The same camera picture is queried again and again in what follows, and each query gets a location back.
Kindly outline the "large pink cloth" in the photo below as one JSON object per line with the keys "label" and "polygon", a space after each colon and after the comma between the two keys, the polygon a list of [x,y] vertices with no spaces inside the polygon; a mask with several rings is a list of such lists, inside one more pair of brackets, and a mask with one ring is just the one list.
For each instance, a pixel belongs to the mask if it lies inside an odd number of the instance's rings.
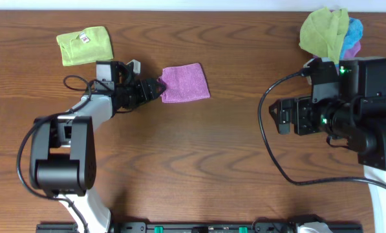
{"label": "large pink cloth", "polygon": [[206,77],[199,63],[166,67],[159,81],[166,90],[161,94],[165,104],[184,103],[209,98]]}

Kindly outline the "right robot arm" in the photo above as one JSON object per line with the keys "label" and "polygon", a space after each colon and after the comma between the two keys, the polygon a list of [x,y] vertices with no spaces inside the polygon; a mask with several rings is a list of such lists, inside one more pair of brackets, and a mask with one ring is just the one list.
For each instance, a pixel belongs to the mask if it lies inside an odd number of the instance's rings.
{"label": "right robot arm", "polygon": [[365,183],[369,186],[376,232],[386,232],[386,58],[366,57],[342,60],[313,58],[300,71],[274,83],[297,76],[308,79],[308,96],[282,98],[269,107],[278,133],[291,130],[299,136],[325,132],[327,143],[346,140],[345,149],[358,155],[363,177],[331,177],[295,181],[297,186],[336,182]]}

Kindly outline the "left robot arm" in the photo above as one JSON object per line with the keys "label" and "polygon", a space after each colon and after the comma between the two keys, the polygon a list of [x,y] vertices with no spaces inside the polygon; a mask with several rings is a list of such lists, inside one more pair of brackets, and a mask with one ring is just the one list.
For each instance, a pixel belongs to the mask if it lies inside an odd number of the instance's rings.
{"label": "left robot arm", "polygon": [[114,115],[130,113],[156,100],[166,86],[156,78],[139,79],[140,62],[96,62],[93,80],[84,83],[80,101],[65,112],[35,119],[29,177],[35,195],[60,202],[76,222],[74,232],[108,232],[111,211],[94,183],[94,132]]}

